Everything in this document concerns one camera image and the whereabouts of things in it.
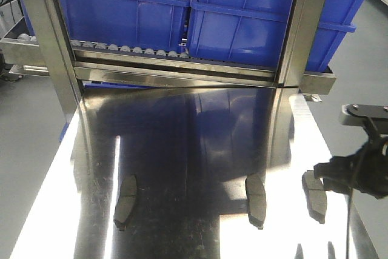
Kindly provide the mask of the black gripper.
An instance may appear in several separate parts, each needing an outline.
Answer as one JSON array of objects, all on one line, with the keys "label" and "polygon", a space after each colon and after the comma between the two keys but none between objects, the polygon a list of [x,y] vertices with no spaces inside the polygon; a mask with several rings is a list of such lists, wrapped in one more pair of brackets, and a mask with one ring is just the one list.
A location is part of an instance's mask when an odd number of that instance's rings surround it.
[{"label": "black gripper", "polygon": [[315,178],[323,179],[324,190],[349,194],[356,189],[376,199],[387,196],[387,106],[345,104],[339,121],[361,127],[367,141],[353,154],[333,156],[316,164]]}]

